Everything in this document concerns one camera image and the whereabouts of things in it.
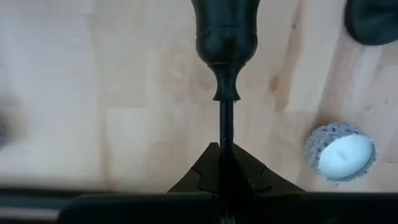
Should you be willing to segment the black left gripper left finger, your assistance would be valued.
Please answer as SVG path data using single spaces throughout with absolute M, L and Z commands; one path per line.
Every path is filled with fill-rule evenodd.
M 219 192 L 220 147 L 212 142 L 191 166 L 189 171 L 168 191 L 171 192 Z

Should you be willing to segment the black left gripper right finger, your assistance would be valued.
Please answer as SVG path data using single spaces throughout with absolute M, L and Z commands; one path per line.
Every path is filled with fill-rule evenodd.
M 234 144 L 231 177 L 234 193 L 303 193 L 304 189 L 281 177 L 243 148 Z

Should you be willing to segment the patterned tin candle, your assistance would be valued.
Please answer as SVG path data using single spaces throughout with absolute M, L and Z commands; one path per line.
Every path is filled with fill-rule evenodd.
M 362 129 L 351 123 L 315 128 L 305 142 L 308 164 L 329 182 L 350 182 L 366 175 L 378 158 L 378 148 Z

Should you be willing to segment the black candlestick holder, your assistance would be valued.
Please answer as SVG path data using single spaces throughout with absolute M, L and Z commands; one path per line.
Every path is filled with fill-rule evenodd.
M 213 99 L 220 104 L 219 196 L 223 224 L 234 224 L 234 103 L 240 99 L 236 81 L 256 53 L 260 1 L 191 0 L 197 26 L 196 50 L 217 82 Z
M 344 25 L 363 45 L 385 45 L 398 40 L 398 0 L 347 0 Z

